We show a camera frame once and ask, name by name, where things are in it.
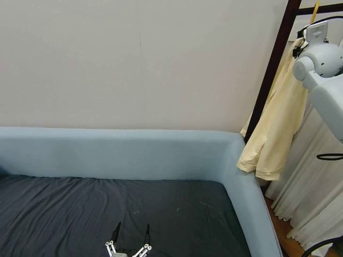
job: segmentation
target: dark gray bed sheet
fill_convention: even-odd
[[[150,224],[149,257],[250,256],[219,183],[0,177],[1,256],[106,257],[119,221],[132,250]]]

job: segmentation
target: light blue bed frame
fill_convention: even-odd
[[[236,167],[243,147],[241,135],[229,132],[0,127],[2,173],[220,182],[251,256],[280,257],[254,174]]]

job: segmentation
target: dark wooden rack frame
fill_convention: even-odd
[[[292,30],[296,16],[309,15],[312,14],[314,11],[314,7],[299,9],[300,3],[301,0],[288,0],[284,17],[282,19],[279,32],[277,35],[277,39],[275,40],[272,54],[269,59],[268,66],[261,84],[261,88],[257,96],[255,107],[253,108],[250,123],[244,138],[245,143],[248,142],[261,117],[263,107],[266,103],[269,91],[272,87],[275,74],[281,61],[282,54],[284,53],[284,49],[286,47],[288,37]],[[343,11],[343,3],[320,6],[318,8],[317,13],[330,13],[340,11]]]

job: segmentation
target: wooden floor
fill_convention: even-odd
[[[280,242],[280,245],[284,248],[286,253],[289,255],[289,257],[301,257],[301,255],[304,253],[304,250],[301,248],[300,244],[295,241],[292,238],[286,238],[286,234],[290,232],[292,227],[289,225],[289,222],[285,222],[283,220],[279,220],[275,215],[273,210],[271,209],[272,200],[265,198],[265,201],[268,206],[268,210],[270,213],[270,216],[272,218],[275,231],[278,235],[278,239]],[[333,250],[330,250],[326,257],[339,257],[338,254],[336,254]]]

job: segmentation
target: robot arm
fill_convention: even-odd
[[[119,236],[121,224],[121,222],[118,223],[117,228],[112,233],[111,240],[105,243],[105,247],[109,257],[128,257],[128,255],[125,253],[119,253],[115,246]],[[138,252],[132,257],[146,257],[151,250],[152,246],[150,245],[150,225],[148,224],[144,238],[144,246],[139,249]]]
[[[343,143],[343,50],[325,42],[327,21],[309,26],[308,45],[293,67],[297,80],[309,91],[309,99],[334,136]]]

